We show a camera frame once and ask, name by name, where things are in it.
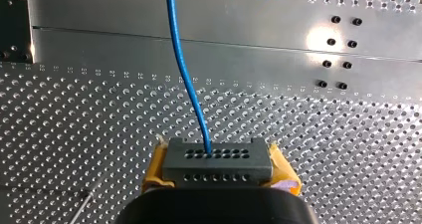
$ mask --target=cable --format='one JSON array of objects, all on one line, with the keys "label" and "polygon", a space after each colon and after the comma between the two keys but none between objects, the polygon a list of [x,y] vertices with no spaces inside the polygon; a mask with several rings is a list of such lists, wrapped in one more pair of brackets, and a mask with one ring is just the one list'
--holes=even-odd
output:
[{"label": "cable", "polygon": [[183,51],[179,37],[179,29],[177,26],[176,0],[167,0],[167,12],[168,21],[170,23],[171,41],[173,43],[174,55],[176,56],[177,65],[179,67],[180,74],[183,78],[187,94],[189,95],[189,98],[192,101],[193,109],[195,110],[196,116],[198,117],[199,126],[201,127],[202,136],[204,138],[204,149],[207,153],[210,153],[211,140],[208,133],[208,127],[205,123],[205,118],[202,113],[201,106],[199,105],[198,99],[196,98],[195,89],[193,88],[189,72],[187,71],[186,64],[183,58]]}]

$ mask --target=hole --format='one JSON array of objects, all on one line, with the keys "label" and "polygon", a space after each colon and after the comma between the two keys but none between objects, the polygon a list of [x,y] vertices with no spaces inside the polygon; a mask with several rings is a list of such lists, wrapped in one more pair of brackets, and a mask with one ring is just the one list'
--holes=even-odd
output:
[{"label": "hole", "polygon": [[363,22],[362,19],[355,18],[355,19],[353,19],[353,21],[351,23],[355,26],[360,26],[360,25],[362,25],[362,22]]},{"label": "hole", "polygon": [[323,66],[323,67],[330,68],[330,67],[331,67],[331,65],[332,65],[331,61],[327,61],[327,60],[325,60],[325,61],[323,61],[323,62],[322,62],[322,66]]},{"label": "hole", "polygon": [[213,181],[220,181],[220,175],[218,175],[218,174],[214,174],[213,176],[212,176],[212,180]]},{"label": "hole", "polygon": [[338,17],[338,16],[333,16],[332,18],[331,18],[331,22],[332,23],[339,23],[341,21],[341,18],[340,17]]},{"label": "hole", "polygon": [[347,84],[346,83],[339,83],[338,88],[341,90],[347,90]]},{"label": "hole", "polygon": [[234,174],[233,175],[233,181],[239,181],[240,180],[240,175],[239,174]]},{"label": "hole", "polygon": [[330,46],[334,46],[335,45],[335,39],[330,38],[330,39],[326,40],[326,43],[329,44]]},{"label": "hole", "polygon": [[209,180],[211,180],[211,176],[210,176],[209,174],[205,174],[205,175],[203,176],[203,180],[204,180],[204,181],[209,181]]},{"label": "hole", "polygon": [[248,174],[245,174],[242,176],[243,181],[249,181],[250,176]]},{"label": "hole", "polygon": [[230,180],[230,176],[228,174],[223,174],[223,181]]},{"label": "hole", "polygon": [[343,63],[343,67],[346,69],[351,69],[352,64],[350,62]]},{"label": "hole", "polygon": [[347,46],[348,46],[349,48],[355,48],[355,47],[357,47],[357,43],[356,43],[355,41],[349,41],[349,42],[347,43]]},{"label": "hole", "polygon": [[327,83],[326,83],[325,81],[319,81],[319,82],[317,83],[317,85],[318,85],[319,87],[321,87],[321,88],[326,88]]}]

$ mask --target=metal wall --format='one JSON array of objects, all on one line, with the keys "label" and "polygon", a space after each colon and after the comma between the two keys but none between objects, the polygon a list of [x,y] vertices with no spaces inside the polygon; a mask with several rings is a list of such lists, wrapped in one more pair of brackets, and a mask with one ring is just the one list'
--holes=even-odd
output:
[{"label": "metal wall", "polygon": [[[213,140],[278,141],[321,223],[420,223],[421,3],[178,0]],[[69,222],[106,170],[79,222],[112,223],[156,134],[201,141],[165,0],[30,0],[30,14],[37,64],[0,65],[1,217]]]}]

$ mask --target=black dot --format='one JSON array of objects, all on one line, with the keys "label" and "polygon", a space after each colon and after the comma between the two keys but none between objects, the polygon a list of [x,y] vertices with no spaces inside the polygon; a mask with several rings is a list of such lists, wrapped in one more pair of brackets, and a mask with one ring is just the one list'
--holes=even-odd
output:
[{"label": "black dot", "polygon": [[356,43],[355,41],[349,41],[349,42],[347,43],[347,46],[348,46],[349,48],[355,48],[355,47],[357,47],[357,43]]},{"label": "black dot", "polygon": [[335,39],[330,38],[330,39],[326,40],[326,43],[329,44],[330,46],[334,46],[335,45]]},{"label": "black dot", "polygon": [[321,87],[321,88],[326,88],[327,83],[326,83],[325,81],[319,81],[319,82],[317,83],[317,85],[318,85],[319,87]]},{"label": "black dot", "polygon": [[338,16],[333,16],[332,18],[331,18],[331,22],[332,23],[339,23],[341,21],[341,18],[340,17],[338,17]]},{"label": "black dot", "polygon": [[338,83],[338,88],[342,90],[347,90],[347,84],[346,83]]},{"label": "black dot", "polygon": [[323,61],[323,62],[322,62],[322,65],[323,65],[324,67],[330,68],[330,67],[331,67],[331,65],[332,65],[332,63],[331,63],[331,61],[327,61],[327,60],[325,60],[325,61]]},{"label": "black dot", "polygon": [[362,25],[362,19],[355,18],[355,19],[353,19],[353,21],[351,23],[355,26],[360,26],[360,25]]},{"label": "black dot", "polygon": [[344,62],[343,63],[343,67],[346,68],[346,69],[351,69],[351,66],[352,66],[352,63],[350,63],[350,62]]}]

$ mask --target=metal sheet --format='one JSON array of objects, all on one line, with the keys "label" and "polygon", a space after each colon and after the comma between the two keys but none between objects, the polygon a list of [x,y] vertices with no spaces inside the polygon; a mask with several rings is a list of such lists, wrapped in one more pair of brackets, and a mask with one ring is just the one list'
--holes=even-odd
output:
[{"label": "metal sheet", "polygon": [[[34,36],[36,47],[42,48],[36,53],[39,62],[60,64],[57,70],[81,64],[88,76],[100,69],[102,76],[110,72],[120,78],[124,72],[129,72],[127,77],[154,75],[163,86],[167,80],[179,80],[171,42],[166,39],[39,30]],[[197,42],[185,42],[183,48],[197,86],[378,102],[422,101],[422,66],[415,62]],[[330,68],[322,65],[325,60],[331,61]],[[345,69],[344,62],[352,63],[351,69]],[[328,83],[326,89],[316,86],[319,80]],[[340,90],[338,83],[348,84],[348,89]]]},{"label": "metal sheet", "polygon": [[[78,192],[109,171],[80,222],[112,223],[139,194],[157,133],[201,140],[169,41],[52,31],[35,35],[42,48],[37,50],[40,65],[1,67],[1,184]],[[192,74],[206,71],[195,87],[213,140],[276,140],[304,183],[302,198],[321,223],[422,221],[418,104],[301,94],[296,84],[317,75],[299,59],[304,53],[183,46]],[[290,63],[281,66],[283,57]],[[276,77],[300,80],[290,91],[259,86],[260,78]],[[17,191],[10,195],[17,197],[12,205],[17,223],[63,223],[70,220],[68,207],[81,203],[52,193],[26,204]]]},{"label": "metal sheet", "polygon": [[[35,26],[168,37],[165,0],[33,1]],[[421,60],[421,3],[178,0],[178,13],[187,40]],[[339,24],[331,23],[333,15],[341,17]],[[356,17],[363,21],[359,27],[351,24]],[[347,47],[350,40],[356,48]]]}]

